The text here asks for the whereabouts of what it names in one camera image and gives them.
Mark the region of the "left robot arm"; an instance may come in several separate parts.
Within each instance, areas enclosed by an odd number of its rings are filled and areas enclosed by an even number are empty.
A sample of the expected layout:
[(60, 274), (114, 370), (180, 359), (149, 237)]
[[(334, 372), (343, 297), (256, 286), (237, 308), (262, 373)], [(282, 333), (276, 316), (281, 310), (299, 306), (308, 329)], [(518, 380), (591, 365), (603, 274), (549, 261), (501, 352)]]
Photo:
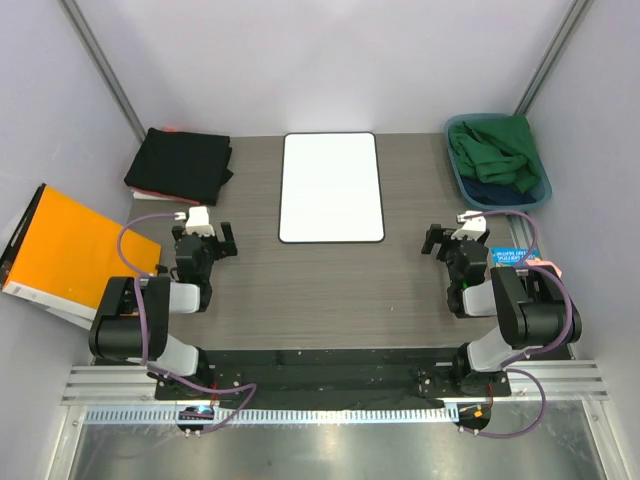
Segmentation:
[(238, 255), (232, 225), (223, 222), (221, 230), (218, 238), (175, 226), (174, 268), (157, 276), (110, 278), (89, 330), (94, 357), (141, 363), (158, 381), (178, 384), (190, 398), (205, 397), (214, 385), (207, 355), (170, 335), (169, 320), (208, 309), (214, 264)]

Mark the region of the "green t shirt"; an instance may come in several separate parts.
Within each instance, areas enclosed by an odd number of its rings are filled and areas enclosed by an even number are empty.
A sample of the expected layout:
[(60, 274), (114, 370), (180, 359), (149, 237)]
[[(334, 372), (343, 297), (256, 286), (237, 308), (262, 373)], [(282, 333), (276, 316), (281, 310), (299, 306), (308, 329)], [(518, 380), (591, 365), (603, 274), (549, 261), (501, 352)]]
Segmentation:
[(448, 130), (448, 138), (462, 177), (521, 194), (542, 178), (534, 137), (522, 115), (464, 120)]

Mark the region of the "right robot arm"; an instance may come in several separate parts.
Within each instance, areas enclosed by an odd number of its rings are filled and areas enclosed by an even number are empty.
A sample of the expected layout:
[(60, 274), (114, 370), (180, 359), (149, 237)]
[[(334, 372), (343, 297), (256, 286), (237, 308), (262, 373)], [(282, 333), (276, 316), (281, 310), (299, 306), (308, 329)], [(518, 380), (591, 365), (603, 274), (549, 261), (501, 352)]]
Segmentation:
[(420, 369), (425, 398), (506, 397), (508, 364), (574, 343), (581, 335), (580, 316), (554, 267), (490, 267), (488, 236), (486, 229), (439, 224), (426, 232), (421, 253), (440, 247), (436, 259), (449, 276), (449, 311), (458, 318), (494, 316), (497, 326), (461, 345), (449, 367)]

